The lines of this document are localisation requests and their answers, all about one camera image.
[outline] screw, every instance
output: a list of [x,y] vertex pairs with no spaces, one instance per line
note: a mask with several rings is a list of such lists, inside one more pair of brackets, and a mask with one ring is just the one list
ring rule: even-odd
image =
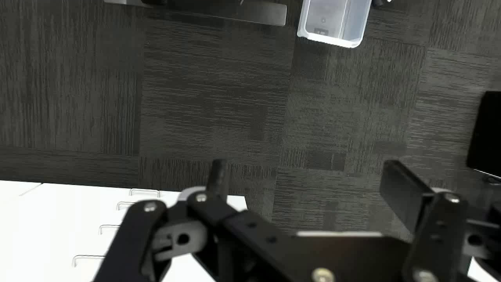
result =
[[150,212],[156,210],[156,204],[155,202],[148,202],[146,205],[144,205],[144,211],[145,212]]
[[335,282],[334,274],[327,268],[319,267],[312,272],[314,282]]
[[453,193],[445,193],[445,198],[447,201],[452,202],[454,204],[459,203],[459,197]]
[[198,194],[196,196],[196,201],[197,202],[205,202],[207,200],[207,195],[206,194]]
[[425,269],[416,269],[414,271],[414,280],[416,282],[438,282],[437,277]]

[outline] metal ring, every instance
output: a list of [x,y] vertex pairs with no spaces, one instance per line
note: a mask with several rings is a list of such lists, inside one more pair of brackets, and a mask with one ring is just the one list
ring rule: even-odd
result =
[[77,267],[77,261],[79,259],[104,259],[103,255],[86,255],[86,254],[78,254],[73,257],[72,265],[73,267]]
[[157,194],[157,198],[160,198],[160,191],[158,191],[158,190],[132,188],[129,191],[129,196],[135,195],[134,191],[137,191],[137,192],[146,192],[146,193],[152,193],[153,192],[153,193]]
[[121,210],[123,206],[130,207],[130,206],[132,206],[134,204],[135,204],[134,202],[118,202],[118,204],[117,204],[117,211]]
[[105,229],[105,228],[118,229],[118,228],[120,228],[120,225],[103,224],[103,225],[99,226],[99,235],[103,235],[103,229]]

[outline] transparent container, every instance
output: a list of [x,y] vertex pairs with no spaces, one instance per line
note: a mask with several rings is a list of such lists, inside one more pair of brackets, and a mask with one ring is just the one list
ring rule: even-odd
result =
[[364,36],[371,0],[304,0],[298,36],[355,48]]

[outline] floor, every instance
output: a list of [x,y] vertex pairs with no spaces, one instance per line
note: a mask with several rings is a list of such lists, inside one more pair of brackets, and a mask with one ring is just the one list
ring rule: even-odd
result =
[[487,207],[465,166],[501,90],[501,2],[395,0],[353,50],[285,27],[102,0],[0,2],[0,179],[181,190],[229,160],[231,194],[284,230],[409,236],[378,193],[400,159]]

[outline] black monitor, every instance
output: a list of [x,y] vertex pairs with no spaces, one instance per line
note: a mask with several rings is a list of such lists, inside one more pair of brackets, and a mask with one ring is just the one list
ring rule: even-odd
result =
[[466,165],[501,179],[501,92],[482,97]]

